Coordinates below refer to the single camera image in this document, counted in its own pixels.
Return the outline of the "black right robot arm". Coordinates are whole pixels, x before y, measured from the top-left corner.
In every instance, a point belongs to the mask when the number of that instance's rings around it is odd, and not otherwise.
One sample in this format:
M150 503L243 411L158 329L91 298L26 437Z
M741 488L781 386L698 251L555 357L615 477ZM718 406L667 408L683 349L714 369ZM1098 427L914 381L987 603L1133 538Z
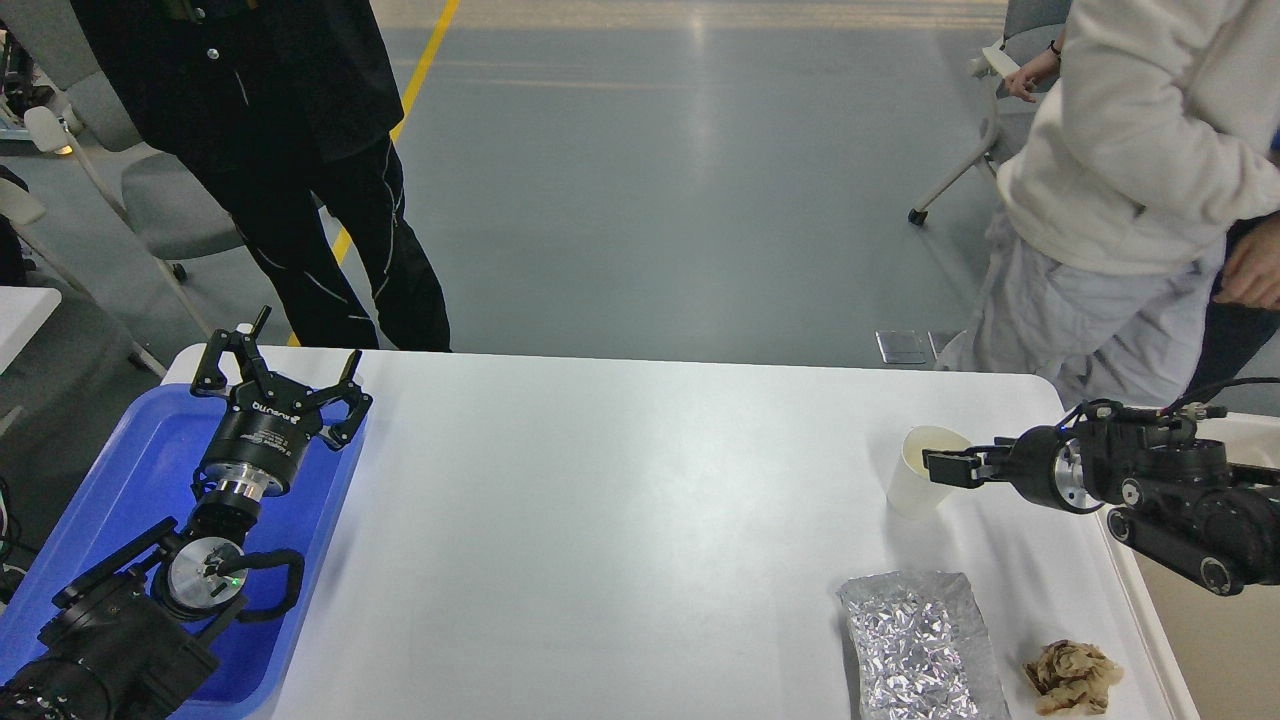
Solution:
M975 489L1010 484L1024 500L1084 515L1105 510L1115 541L1217 596L1279 580L1277 470L1233 462L1199 437L1220 384L1162 407L1111 398L1060 421L960 450L924 448L927 478Z

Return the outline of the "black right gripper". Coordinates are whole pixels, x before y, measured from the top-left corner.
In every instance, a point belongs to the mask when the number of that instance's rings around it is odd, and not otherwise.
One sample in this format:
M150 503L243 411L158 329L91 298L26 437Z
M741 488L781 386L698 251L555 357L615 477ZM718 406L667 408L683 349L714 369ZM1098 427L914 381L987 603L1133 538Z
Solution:
M1009 483L1027 501L1073 514L1091 512L1076 446L1056 427L1036 427L1012 446L922 452L929 482L960 489Z

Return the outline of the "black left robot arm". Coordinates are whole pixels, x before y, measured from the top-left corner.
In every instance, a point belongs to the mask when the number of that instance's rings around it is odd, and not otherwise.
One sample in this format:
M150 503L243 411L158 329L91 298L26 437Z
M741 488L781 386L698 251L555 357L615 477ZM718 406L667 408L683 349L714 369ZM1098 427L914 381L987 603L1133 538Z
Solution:
M241 719L278 687L372 397L314 388L260 328L133 404L3 615L5 719Z

